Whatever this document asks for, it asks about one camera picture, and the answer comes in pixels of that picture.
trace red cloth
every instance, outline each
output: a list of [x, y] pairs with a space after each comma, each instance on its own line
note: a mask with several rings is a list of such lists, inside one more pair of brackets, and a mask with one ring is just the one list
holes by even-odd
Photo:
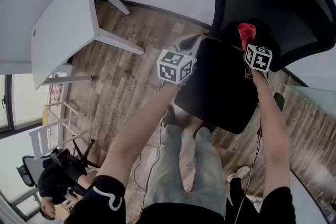
[[238, 26], [242, 48], [246, 51], [248, 44], [253, 44], [256, 37], [256, 27], [252, 24], [240, 24]]

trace white wooden chair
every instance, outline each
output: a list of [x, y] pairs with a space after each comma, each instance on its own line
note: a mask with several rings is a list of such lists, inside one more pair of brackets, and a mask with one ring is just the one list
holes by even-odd
[[[65, 119], [60, 119], [53, 111], [51, 111], [50, 107], [54, 105], [65, 105], [70, 113], [69, 116]], [[53, 117], [57, 119], [57, 121], [52, 122], [48, 124], [48, 117], [49, 114], [51, 114]], [[43, 115], [43, 122], [45, 126], [38, 128], [32, 132], [29, 133], [30, 139], [32, 140], [32, 145], [33, 145], [33, 151], [34, 151], [34, 160], [37, 160], [41, 158], [42, 156], [50, 153], [53, 151], [55, 148], [58, 148], [59, 146], [64, 145], [65, 143], [68, 143], [69, 141], [72, 141], [82, 135], [82, 133], [78, 133], [73, 131], [71, 127], [71, 121], [84, 116], [83, 113], [79, 113], [76, 110], [74, 110], [69, 104], [67, 104], [65, 101], [58, 102], [58, 103], [52, 103], [52, 104], [46, 104], [45, 105], [45, 111]], [[55, 125], [62, 125], [64, 126], [67, 130], [69, 130], [70, 133], [72, 133], [74, 136], [70, 139], [67, 139], [65, 141], [59, 142], [57, 145], [52, 146], [50, 144], [50, 141], [48, 139], [48, 129]]]

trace black hair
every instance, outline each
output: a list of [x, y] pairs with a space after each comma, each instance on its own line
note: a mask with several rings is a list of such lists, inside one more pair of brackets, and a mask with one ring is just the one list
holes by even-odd
[[40, 213], [41, 213], [41, 215], [42, 215], [45, 219], [47, 219], [47, 220], [50, 220], [50, 221], [55, 220], [55, 218], [52, 218], [51, 216], [49, 216], [49, 215], [47, 215], [46, 213], [44, 213], [43, 210], [42, 210], [42, 207], [40, 207]]

